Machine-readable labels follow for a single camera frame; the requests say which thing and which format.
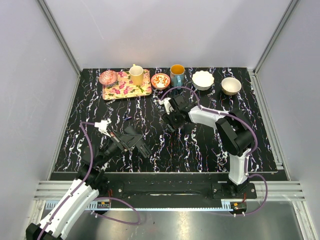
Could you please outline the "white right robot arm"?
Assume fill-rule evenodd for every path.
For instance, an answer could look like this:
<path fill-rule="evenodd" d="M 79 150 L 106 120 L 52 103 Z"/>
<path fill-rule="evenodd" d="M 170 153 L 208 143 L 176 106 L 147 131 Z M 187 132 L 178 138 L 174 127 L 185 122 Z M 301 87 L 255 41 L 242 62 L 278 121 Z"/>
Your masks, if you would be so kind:
<path fill-rule="evenodd" d="M 243 195 L 249 184 L 249 154 L 256 143 L 256 136 L 243 113 L 238 109 L 229 112 L 210 109 L 187 102 L 181 95 L 163 97 L 159 104 L 165 108 L 162 119 L 172 132 L 187 123 L 217 130 L 222 146 L 229 154 L 228 182 L 225 188 L 233 198 Z"/>

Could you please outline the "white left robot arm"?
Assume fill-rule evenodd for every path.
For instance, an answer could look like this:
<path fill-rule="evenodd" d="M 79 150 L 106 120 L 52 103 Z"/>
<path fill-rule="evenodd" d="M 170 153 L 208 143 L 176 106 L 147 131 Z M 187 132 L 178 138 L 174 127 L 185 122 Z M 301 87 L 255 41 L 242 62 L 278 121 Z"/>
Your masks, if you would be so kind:
<path fill-rule="evenodd" d="M 137 133 L 132 126 L 128 126 L 124 133 L 107 131 L 102 122 L 96 122 L 93 126 L 98 128 L 100 133 L 109 137 L 108 146 L 99 148 L 92 143 L 88 144 L 87 150 L 82 153 L 84 163 L 71 186 L 40 223 L 29 224 L 25 231 L 26 239 L 65 240 L 78 218 L 92 202 L 97 204 L 91 209 L 95 217 L 101 217 L 113 201 L 123 203 L 131 210 L 134 209 L 124 200 L 113 197 L 108 178 L 102 167 L 112 157 L 132 149 L 137 149 L 144 158 L 151 155 L 151 150 L 143 136 Z"/>

